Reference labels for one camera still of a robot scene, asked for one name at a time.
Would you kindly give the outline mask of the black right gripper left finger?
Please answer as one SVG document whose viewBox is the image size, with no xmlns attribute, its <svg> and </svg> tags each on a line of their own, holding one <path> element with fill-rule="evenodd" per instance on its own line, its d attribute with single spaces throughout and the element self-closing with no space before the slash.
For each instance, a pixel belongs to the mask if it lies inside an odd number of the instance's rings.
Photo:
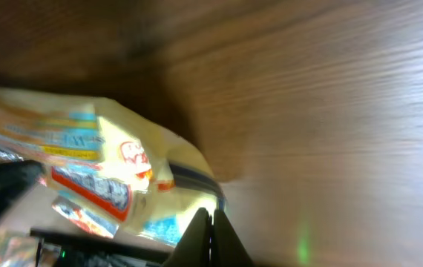
<svg viewBox="0 0 423 267">
<path fill-rule="evenodd" d="M 208 211 L 199 208 L 163 267 L 207 267 L 211 226 Z"/>
</svg>

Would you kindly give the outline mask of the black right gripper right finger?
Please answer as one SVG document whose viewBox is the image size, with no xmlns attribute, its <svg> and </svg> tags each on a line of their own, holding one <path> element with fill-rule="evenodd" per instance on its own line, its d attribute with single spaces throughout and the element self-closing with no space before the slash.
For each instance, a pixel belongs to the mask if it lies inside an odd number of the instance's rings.
<svg viewBox="0 0 423 267">
<path fill-rule="evenodd" d="M 213 214 L 211 265 L 214 267 L 254 267 L 228 217 L 221 210 Z"/>
</svg>

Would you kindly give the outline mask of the yellow snack bag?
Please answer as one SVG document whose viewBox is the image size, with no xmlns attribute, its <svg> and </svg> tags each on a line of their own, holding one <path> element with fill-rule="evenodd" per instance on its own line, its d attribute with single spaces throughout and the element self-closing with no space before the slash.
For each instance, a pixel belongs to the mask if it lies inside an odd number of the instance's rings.
<svg viewBox="0 0 423 267">
<path fill-rule="evenodd" d="M 225 205 L 195 146 L 108 98 L 0 88 L 0 156 L 39 162 L 53 208 L 101 237 L 174 246 L 198 209 Z"/>
</svg>

